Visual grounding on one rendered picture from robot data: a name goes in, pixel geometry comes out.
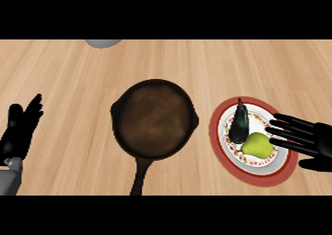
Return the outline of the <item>dark green eggplant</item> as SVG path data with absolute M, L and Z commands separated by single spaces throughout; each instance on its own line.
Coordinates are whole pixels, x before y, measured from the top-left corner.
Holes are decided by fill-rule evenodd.
M 235 118 L 229 130 L 229 138 L 233 143 L 244 144 L 250 135 L 250 117 L 248 108 L 242 100 L 239 100 Z

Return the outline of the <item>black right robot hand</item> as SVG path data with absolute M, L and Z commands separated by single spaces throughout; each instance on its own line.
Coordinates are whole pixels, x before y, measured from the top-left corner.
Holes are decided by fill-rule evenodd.
M 266 131 L 285 138 L 270 139 L 270 143 L 310 156 L 298 162 L 304 169 L 332 173 L 332 126 L 279 113 L 270 124 Z

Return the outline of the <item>white plate with red rim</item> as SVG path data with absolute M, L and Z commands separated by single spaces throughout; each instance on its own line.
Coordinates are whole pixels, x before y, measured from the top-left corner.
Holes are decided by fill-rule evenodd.
M 270 127 L 270 120 L 278 110 L 260 99 L 236 96 L 222 102 L 211 115 L 208 125 L 211 147 L 222 165 L 236 178 L 254 186 L 276 186 L 291 178 L 297 167 L 298 153 L 275 147 L 272 156 L 263 160 L 241 152 L 241 144 L 233 143 L 229 138 L 239 101 L 248 108 L 250 133 L 260 132 L 269 138 L 275 137 L 267 133 L 266 128 Z

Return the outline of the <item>grey round object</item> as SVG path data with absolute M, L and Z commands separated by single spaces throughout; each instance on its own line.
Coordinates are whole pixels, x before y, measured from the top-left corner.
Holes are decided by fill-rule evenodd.
M 111 48 L 120 42 L 120 39 L 87 39 L 87 44 L 98 49 Z

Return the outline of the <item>green pear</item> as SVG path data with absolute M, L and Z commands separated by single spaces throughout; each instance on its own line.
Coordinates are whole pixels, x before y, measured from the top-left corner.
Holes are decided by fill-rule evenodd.
M 241 146 L 241 151 L 244 154 L 253 155 L 260 159 L 267 159 L 275 151 L 269 137 L 263 133 L 254 132 Z

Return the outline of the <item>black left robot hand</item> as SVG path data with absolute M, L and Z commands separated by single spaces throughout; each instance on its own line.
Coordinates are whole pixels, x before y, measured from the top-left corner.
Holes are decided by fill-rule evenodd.
M 8 129 L 0 139 L 0 166 L 6 166 L 6 159 L 26 159 L 33 134 L 43 115 L 42 94 L 37 94 L 27 108 L 20 104 L 9 106 Z

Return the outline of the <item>dark brown cast iron pan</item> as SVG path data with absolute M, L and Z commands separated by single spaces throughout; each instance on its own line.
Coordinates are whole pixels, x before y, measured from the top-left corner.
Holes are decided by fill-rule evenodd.
M 191 96 L 163 79 L 135 84 L 111 106 L 113 131 L 124 151 L 136 158 L 130 195 L 142 195 L 144 179 L 154 161 L 172 157 L 200 126 Z

